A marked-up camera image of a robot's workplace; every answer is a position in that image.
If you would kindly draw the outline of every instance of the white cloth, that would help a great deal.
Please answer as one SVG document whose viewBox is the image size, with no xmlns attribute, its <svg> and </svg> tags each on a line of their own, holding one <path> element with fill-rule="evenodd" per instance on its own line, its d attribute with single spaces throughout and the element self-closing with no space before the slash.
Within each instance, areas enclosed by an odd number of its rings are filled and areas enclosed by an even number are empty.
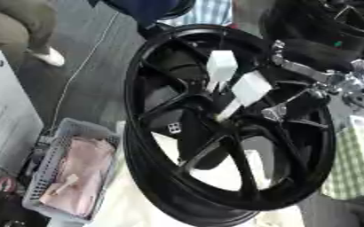
<svg viewBox="0 0 364 227">
<path fill-rule="evenodd" d="M 177 142 L 169 137 L 154 135 L 161 148 L 171 160 L 177 162 Z M 255 151 L 247 153 L 249 163 L 259 174 L 255 174 L 257 184 L 261 188 L 269 186 L 265 179 L 262 162 Z M 240 178 L 233 161 L 228 158 L 211 171 L 196 170 L 192 175 L 202 181 L 224 189 L 240 187 Z M 117 157 L 113 182 L 107 188 L 104 202 L 96 214 L 94 221 L 85 227 L 188 227 L 172 217 L 165 215 L 154 206 L 135 185 L 131 173 L 125 163 L 123 153 Z M 264 212 L 257 218 L 241 224 L 239 227 L 305 227 L 297 207 L 290 207 L 275 212 Z"/>
<path fill-rule="evenodd" d="M 232 0 L 196 0 L 194 8 L 187 14 L 159 22 L 182 26 L 191 24 L 212 24 L 228 26 L 233 23 Z"/>
</svg>

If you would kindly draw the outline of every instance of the pants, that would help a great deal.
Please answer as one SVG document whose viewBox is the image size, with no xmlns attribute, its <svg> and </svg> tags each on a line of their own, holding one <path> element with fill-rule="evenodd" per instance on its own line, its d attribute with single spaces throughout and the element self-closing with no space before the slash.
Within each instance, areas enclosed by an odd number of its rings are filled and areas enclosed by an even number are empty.
<svg viewBox="0 0 364 227">
<path fill-rule="evenodd" d="M 0 51 L 16 71 L 27 49 L 48 53 L 55 13 L 46 0 L 0 0 Z"/>
</svg>

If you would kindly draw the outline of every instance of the plastic basket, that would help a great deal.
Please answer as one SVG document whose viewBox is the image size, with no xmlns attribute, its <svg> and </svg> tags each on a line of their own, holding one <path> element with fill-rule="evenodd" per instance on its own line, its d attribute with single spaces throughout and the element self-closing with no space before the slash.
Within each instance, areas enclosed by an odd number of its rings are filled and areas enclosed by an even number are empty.
<svg viewBox="0 0 364 227">
<path fill-rule="evenodd" d="M 34 174 L 26 195 L 23 198 L 22 204 L 24 208 L 34 210 L 50 218 L 73 223 L 89 223 L 98 212 L 105 194 L 105 188 L 103 186 L 101 192 L 99 192 L 99 196 L 92 215 L 86 219 L 80 216 L 70 215 L 69 213 L 56 208 L 47 207 L 39 201 L 41 196 L 54 182 L 58 174 L 59 163 L 66 155 L 66 151 L 71 144 L 72 137 L 75 136 L 96 139 L 107 138 L 116 144 L 119 142 L 119 137 L 114 132 L 105 127 L 85 121 L 76 121 L 69 118 L 64 119 L 59 125 L 59 128 L 55 134 L 55 139 L 51 143 L 47 154 L 45 154 L 40 168 Z M 114 169 L 114 163 L 115 155 L 111 165 L 112 168 L 108 170 L 103 185 L 106 185 L 106 182 L 109 180 L 112 171 L 111 169 Z"/>
</svg>

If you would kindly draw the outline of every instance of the white block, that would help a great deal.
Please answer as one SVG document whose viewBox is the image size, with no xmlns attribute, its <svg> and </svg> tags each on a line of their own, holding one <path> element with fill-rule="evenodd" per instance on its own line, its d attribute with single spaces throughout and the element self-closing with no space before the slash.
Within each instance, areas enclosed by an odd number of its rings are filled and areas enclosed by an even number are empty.
<svg viewBox="0 0 364 227">
<path fill-rule="evenodd" d="M 18 175 L 42 129 L 28 95 L 0 51 L 0 167 Z"/>
<path fill-rule="evenodd" d="M 272 85 L 258 71 L 245 74 L 233 87 L 232 91 L 244 106 L 251 106 L 259 101 Z"/>
<path fill-rule="evenodd" d="M 207 63 L 207 71 L 212 82 L 227 82 L 236 73 L 236 58 L 232 51 L 213 51 Z"/>
</svg>

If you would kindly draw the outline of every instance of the gray floor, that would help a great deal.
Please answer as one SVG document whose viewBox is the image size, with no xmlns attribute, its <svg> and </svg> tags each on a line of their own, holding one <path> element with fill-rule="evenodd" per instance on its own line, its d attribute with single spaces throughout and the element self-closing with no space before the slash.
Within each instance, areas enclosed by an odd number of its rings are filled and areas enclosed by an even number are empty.
<svg viewBox="0 0 364 227">
<path fill-rule="evenodd" d="M 102 4 L 92 9 L 84 0 L 51 2 L 58 11 L 59 21 L 51 44 L 65 54 L 67 65 L 53 68 L 27 59 L 20 72 L 20 81 L 46 126 L 51 125 L 66 81 L 75 73 L 77 77 L 70 85 L 58 120 L 72 117 L 109 126 L 123 119 L 123 78 L 131 57 L 143 43 L 136 33 L 135 22 Z M 236 1 L 235 20 L 240 28 L 258 35 L 259 16 L 271 2 Z M 91 59 L 80 68 L 102 37 L 103 42 Z M 344 203 L 314 195 L 301 207 L 307 227 L 358 226 L 356 215 L 348 211 Z"/>
</svg>

